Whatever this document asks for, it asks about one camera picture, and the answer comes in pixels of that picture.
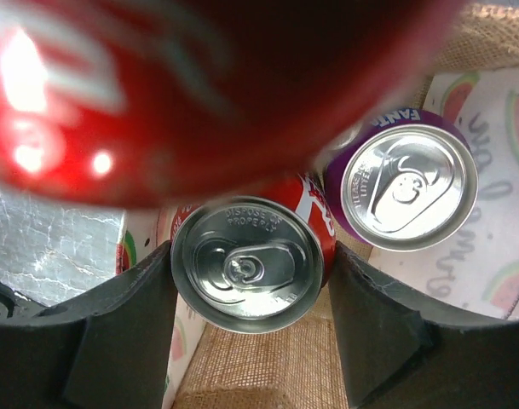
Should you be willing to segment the red cola can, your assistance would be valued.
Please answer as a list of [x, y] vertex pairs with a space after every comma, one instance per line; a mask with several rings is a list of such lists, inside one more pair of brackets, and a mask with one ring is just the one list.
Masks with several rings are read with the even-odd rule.
[[314, 306], [335, 247], [319, 178], [305, 173], [255, 196], [177, 207], [170, 271], [183, 300], [211, 324], [268, 333], [292, 325]]

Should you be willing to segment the purple Fanta can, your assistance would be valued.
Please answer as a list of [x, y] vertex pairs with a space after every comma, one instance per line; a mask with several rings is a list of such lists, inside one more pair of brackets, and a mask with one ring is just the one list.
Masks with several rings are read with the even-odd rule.
[[446, 119], [402, 107], [372, 118], [323, 170], [326, 202], [350, 235], [387, 251], [419, 251], [472, 212], [478, 171]]

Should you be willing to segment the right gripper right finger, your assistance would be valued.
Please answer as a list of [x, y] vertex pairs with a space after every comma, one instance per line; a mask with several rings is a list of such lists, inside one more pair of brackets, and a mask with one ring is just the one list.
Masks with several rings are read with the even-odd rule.
[[328, 283], [353, 408], [519, 408], [519, 320], [438, 301], [343, 244]]

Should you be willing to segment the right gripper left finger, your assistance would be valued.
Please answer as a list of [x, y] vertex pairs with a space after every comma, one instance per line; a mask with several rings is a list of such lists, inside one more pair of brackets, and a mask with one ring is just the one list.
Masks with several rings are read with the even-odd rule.
[[176, 309], [170, 244], [52, 307], [0, 282], [0, 408], [159, 408]]

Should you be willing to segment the burlap canvas watermelon bag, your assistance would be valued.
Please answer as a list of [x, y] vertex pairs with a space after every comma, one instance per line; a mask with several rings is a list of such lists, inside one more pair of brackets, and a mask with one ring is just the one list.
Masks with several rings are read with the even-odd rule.
[[508, 115], [472, 133], [435, 95], [358, 114], [314, 173], [124, 215], [118, 275], [135, 278], [137, 344], [111, 408], [519, 408], [519, 293], [491, 315], [442, 300], [479, 199], [500, 198], [474, 287], [519, 251], [519, 7], [466, 5], [437, 72], [476, 75]]

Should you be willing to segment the glass cola bottle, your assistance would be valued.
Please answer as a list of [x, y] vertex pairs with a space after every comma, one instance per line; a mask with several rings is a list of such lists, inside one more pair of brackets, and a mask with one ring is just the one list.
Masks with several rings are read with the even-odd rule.
[[461, 1], [0, 1], [0, 182], [154, 208], [309, 167]]

